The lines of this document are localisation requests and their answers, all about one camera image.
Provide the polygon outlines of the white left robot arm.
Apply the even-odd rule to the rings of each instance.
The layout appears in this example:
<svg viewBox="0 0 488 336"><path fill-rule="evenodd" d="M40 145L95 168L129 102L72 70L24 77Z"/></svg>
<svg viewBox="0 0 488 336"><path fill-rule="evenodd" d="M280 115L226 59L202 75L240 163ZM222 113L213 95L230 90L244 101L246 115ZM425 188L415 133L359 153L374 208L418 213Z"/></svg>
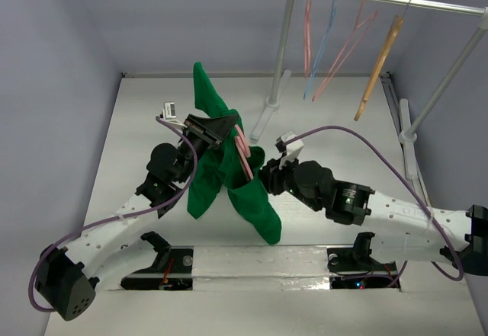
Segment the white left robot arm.
<svg viewBox="0 0 488 336"><path fill-rule="evenodd" d="M79 317L96 297L105 261L138 240L152 244L143 252L143 263L153 271L164 269L169 246L148 228L180 200L194 180L199 159L222 146L238 118L236 113L215 118L190 114L182 129L158 118L178 136L178 145L164 142L152 150L144 182L114 215L65 235L41 252L29 279L30 304L66 321Z"/></svg>

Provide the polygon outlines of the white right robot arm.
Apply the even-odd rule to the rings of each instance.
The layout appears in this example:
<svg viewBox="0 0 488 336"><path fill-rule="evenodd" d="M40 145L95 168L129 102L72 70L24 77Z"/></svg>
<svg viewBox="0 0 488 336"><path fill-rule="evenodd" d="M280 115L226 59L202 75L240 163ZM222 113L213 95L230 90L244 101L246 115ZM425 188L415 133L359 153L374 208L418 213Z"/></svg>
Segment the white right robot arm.
<svg viewBox="0 0 488 336"><path fill-rule="evenodd" d="M368 269L378 262L427 261L451 264L466 274L487 275L487 209L433 209L394 199L368 186L336 180L315 161L281 164L272 159L259 170L272 195L288 192L315 212L345 226L360 226L352 263Z"/></svg>

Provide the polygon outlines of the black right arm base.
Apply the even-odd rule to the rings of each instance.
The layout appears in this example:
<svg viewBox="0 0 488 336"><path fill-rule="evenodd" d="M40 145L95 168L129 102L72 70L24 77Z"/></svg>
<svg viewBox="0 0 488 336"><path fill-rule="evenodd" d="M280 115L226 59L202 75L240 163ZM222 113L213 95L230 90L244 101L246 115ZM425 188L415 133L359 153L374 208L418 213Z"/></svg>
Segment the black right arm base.
<svg viewBox="0 0 488 336"><path fill-rule="evenodd" d="M397 264L372 257L373 232L360 232L353 245L327 249L327 268L332 290L400 288Z"/></svg>

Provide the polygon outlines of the pink plastic hanger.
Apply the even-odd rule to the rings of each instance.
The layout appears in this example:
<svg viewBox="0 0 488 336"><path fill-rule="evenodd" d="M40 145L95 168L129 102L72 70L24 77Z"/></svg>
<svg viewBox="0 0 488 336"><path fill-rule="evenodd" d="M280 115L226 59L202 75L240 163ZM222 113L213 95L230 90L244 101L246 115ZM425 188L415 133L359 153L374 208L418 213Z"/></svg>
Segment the pink plastic hanger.
<svg viewBox="0 0 488 336"><path fill-rule="evenodd" d="M249 144L238 124L235 125L235 130L236 136L234 137L234 142L239 155L239 162L246 177L246 180L250 182L254 178L254 174L248 163L248 159L251 157Z"/></svg>

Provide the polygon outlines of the green t shirt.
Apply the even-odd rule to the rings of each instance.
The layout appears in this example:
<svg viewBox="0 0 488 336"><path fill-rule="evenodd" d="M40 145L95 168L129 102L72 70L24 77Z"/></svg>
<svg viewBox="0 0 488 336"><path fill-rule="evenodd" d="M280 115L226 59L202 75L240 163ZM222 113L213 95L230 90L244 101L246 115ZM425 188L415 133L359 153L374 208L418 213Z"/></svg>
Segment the green t shirt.
<svg viewBox="0 0 488 336"><path fill-rule="evenodd" d="M197 172L188 191L187 211L200 218L215 201L221 188L226 188L234 210L270 245L281 240L281 219L269 203L268 193L258 178L265 161L259 146L241 155L236 138L244 138L241 117L237 117L220 148L207 150L198 159Z"/></svg>

